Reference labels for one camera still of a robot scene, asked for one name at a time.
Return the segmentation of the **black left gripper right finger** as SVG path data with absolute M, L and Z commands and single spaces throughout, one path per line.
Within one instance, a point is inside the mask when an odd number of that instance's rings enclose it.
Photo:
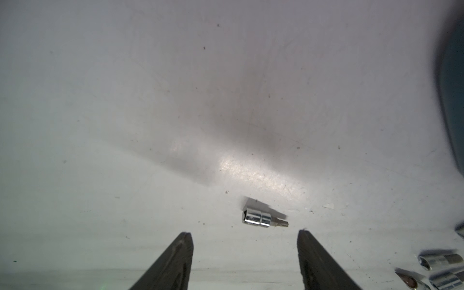
M 298 232 L 297 250 L 305 290 L 360 289 L 309 231 Z

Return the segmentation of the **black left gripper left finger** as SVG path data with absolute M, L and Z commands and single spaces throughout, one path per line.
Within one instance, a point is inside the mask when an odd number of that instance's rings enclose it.
M 180 233 L 130 290 L 187 290 L 193 250 L 192 235 Z

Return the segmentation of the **teal plastic storage box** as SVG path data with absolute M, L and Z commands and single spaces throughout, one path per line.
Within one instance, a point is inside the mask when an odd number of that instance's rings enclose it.
M 454 161 L 464 173 L 464 21 L 450 31 L 437 67 L 437 88 Z

